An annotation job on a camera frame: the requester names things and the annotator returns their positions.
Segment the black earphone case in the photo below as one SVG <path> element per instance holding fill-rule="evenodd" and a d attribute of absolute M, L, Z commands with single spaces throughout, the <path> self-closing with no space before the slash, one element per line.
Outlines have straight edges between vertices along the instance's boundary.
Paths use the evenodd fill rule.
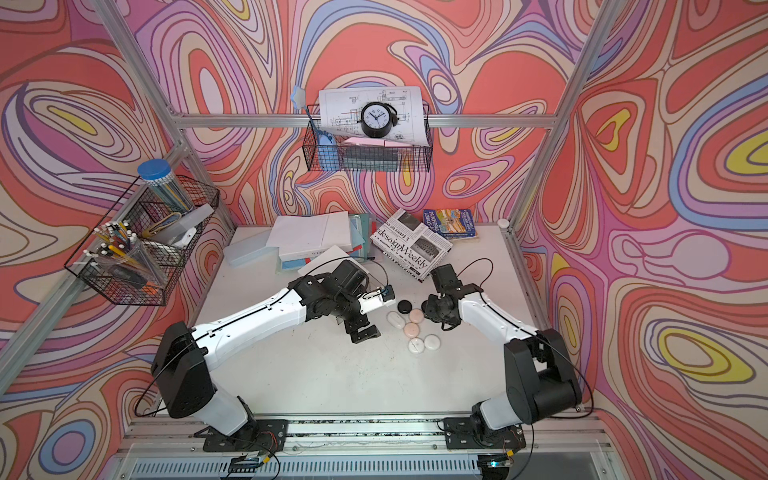
<path fill-rule="evenodd" d="M 397 304 L 397 310 L 401 314 L 409 314 L 412 309 L 412 303 L 408 300 L 401 300 Z"/>

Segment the white three-drawer box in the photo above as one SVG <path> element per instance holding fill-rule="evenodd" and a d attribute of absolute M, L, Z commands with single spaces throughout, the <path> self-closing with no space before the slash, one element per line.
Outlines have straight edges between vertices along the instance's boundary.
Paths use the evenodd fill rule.
<path fill-rule="evenodd" d="M 301 277 L 305 275 L 316 276 L 322 273 L 331 273 L 344 260 L 354 261 L 354 258 L 351 257 L 347 252 L 343 251 L 340 247 L 334 245 L 301 267 L 298 270 L 297 275 Z"/>

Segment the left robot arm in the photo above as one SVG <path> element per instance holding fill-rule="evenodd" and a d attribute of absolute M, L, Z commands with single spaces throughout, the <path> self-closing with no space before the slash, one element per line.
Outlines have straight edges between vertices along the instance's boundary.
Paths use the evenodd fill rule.
<path fill-rule="evenodd" d="M 214 382 L 214 370 L 271 335 L 327 316 L 344 325 L 354 344 L 379 337 L 368 314 L 394 302 L 393 287 L 372 289 L 369 274 L 354 260 L 329 264 L 330 272 L 316 267 L 227 317 L 195 327 L 169 326 L 151 366 L 168 416 L 195 418 L 225 438 L 252 439 L 260 432 L 257 420 L 244 400 Z"/>

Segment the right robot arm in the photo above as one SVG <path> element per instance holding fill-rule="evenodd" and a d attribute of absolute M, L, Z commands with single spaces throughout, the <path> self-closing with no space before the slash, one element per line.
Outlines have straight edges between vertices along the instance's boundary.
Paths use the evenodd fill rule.
<path fill-rule="evenodd" d="M 422 303 L 425 318 L 446 331 L 469 324 L 503 350 L 505 390 L 472 407 L 477 435 L 532 425 L 582 403 L 578 369 L 557 330 L 537 330 L 513 317 L 479 285 L 463 283 L 450 264 L 430 276 L 436 292 Z"/>

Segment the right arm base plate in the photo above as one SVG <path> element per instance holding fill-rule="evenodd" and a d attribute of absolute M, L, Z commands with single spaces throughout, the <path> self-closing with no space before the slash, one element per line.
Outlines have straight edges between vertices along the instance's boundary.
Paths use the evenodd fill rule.
<path fill-rule="evenodd" d="M 518 426 L 498 430 L 487 427 L 478 415 L 446 417 L 440 421 L 448 450 L 492 450 L 517 452 L 527 447 L 524 432 Z"/>

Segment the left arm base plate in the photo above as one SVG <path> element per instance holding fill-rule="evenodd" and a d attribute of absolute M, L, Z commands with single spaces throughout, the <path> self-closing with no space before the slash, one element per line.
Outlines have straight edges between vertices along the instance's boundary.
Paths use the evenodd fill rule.
<path fill-rule="evenodd" d="M 284 419 L 248 420 L 237 432 L 225 435 L 213 427 L 196 432 L 203 439 L 203 450 L 209 453 L 280 452 L 287 440 L 289 422 Z"/>

